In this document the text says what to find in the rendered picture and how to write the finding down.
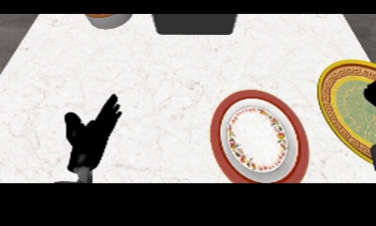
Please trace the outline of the dark grey appliance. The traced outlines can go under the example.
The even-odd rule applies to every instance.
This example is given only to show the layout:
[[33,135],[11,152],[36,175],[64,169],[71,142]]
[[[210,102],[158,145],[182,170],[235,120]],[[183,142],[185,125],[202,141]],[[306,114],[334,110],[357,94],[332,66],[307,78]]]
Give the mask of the dark grey appliance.
[[230,35],[235,14],[155,14],[154,21],[161,35]]

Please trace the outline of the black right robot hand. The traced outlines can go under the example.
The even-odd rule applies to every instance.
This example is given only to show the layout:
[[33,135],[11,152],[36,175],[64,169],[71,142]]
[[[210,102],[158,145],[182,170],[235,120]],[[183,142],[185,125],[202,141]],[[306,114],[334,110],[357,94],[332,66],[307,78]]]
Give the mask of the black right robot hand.
[[[376,81],[367,85],[363,95],[367,102],[376,107]],[[370,153],[372,153],[372,159],[373,159],[373,166],[376,170],[376,144],[370,148]]]

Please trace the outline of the grey pot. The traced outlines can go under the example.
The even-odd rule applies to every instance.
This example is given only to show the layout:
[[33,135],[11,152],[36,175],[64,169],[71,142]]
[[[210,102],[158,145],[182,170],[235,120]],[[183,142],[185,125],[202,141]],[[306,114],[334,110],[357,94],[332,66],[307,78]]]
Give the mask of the grey pot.
[[121,27],[132,17],[132,14],[87,14],[92,25],[105,30]]

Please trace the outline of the yellow-rimmed green plate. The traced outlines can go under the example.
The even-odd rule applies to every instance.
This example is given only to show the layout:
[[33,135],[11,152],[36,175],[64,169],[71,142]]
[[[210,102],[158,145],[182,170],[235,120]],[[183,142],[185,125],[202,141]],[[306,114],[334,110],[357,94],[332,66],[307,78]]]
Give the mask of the yellow-rimmed green plate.
[[376,64],[344,60],[323,71],[317,98],[328,124],[353,152],[373,162],[376,145],[376,106],[365,98],[367,86],[376,82]]

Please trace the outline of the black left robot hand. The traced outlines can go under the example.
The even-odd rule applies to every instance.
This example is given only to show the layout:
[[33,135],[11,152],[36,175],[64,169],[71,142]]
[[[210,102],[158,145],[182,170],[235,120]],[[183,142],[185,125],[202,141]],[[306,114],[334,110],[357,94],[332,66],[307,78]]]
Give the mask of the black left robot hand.
[[76,113],[65,114],[67,138],[73,146],[68,163],[71,172],[81,166],[90,169],[98,168],[109,137],[123,115],[120,108],[118,96],[111,95],[98,117],[89,123],[83,123]]

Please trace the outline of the red-rimmed white floral plate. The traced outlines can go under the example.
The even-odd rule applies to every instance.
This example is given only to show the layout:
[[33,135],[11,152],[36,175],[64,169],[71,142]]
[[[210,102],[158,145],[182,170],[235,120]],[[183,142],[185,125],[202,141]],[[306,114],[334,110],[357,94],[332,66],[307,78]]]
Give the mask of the red-rimmed white floral plate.
[[223,100],[211,119],[210,141],[232,182],[303,180],[309,165],[306,131],[292,109],[267,92],[245,90]]

